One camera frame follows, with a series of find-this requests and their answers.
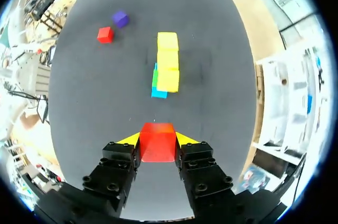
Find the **cube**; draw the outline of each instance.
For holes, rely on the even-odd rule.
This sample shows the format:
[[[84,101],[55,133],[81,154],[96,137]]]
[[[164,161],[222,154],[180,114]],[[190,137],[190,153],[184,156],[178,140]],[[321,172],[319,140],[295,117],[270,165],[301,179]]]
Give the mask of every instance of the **cube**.
[[[179,51],[179,41],[175,32],[158,32],[157,48],[159,50]]]
[[[114,37],[114,31],[111,27],[102,27],[99,29],[99,34],[97,35],[97,40],[100,43],[111,43]]]
[[[153,72],[153,82],[152,82],[152,87],[156,87],[157,86],[157,77],[158,77],[158,71],[154,70]]]
[[[178,70],[179,53],[174,50],[158,50],[157,66],[159,70]]]
[[[129,16],[123,11],[118,11],[112,16],[112,20],[116,26],[122,28],[129,23]]]
[[[156,87],[152,87],[152,97],[156,98],[167,98],[168,92],[167,91],[158,91]]]
[[[180,71],[159,70],[157,77],[157,90],[175,93],[179,91]]]
[[[139,148],[143,162],[174,162],[174,126],[169,123],[145,123],[139,134]]]

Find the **red block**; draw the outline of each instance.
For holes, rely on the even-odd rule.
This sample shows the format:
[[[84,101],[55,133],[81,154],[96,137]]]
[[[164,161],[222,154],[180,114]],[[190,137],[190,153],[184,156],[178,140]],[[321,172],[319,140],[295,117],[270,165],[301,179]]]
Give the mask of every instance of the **red block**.
[[[176,133],[172,124],[145,123],[140,135],[143,162],[174,162]]]
[[[99,34],[97,35],[97,40],[100,43],[111,43],[114,37],[114,30],[111,27],[102,27],[99,29]]]

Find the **white shelf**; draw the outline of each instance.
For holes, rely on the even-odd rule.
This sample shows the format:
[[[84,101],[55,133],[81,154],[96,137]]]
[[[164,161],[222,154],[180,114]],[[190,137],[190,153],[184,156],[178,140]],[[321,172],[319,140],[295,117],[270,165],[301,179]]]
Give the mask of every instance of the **white shelf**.
[[[313,116],[318,116],[320,99],[318,68],[314,54],[305,55],[305,50],[312,51],[312,47],[304,42],[257,62],[262,65],[264,77],[264,113],[255,147],[294,164],[299,158],[286,151],[303,154],[317,123]],[[307,114],[309,94],[313,99]],[[267,146],[268,142],[279,148]]]

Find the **purple block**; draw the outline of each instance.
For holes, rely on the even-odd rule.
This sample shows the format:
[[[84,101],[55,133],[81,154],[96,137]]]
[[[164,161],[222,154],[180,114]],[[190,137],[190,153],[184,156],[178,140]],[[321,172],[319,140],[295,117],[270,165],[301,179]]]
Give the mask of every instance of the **purple block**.
[[[112,16],[112,20],[116,26],[122,28],[129,23],[129,16],[123,11],[118,11]]]

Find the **wire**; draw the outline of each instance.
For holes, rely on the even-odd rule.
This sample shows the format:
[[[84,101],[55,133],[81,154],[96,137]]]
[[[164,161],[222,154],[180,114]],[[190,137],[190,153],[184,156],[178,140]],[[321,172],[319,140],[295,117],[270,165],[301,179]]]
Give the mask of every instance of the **wire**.
[[[305,159],[304,159],[304,161],[303,161],[303,165],[302,165],[301,171],[299,172],[298,181],[297,181],[297,184],[296,184],[296,189],[295,189],[294,199],[292,200],[292,204],[293,204],[293,203],[295,202],[295,200],[296,200],[297,189],[298,189],[299,181],[300,181],[300,179],[301,179],[301,175],[302,175],[302,172],[303,172],[304,165],[305,165]]]
[[[38,98],[38,97],[32,96],[32,95],[27,94],[25,92],[20,92],[20,91],[8,91],[8,93],[12,96],[19,96],[19,97],[22,97],[22,98],[35,100],[35,101],[45,100],[44,98]]]

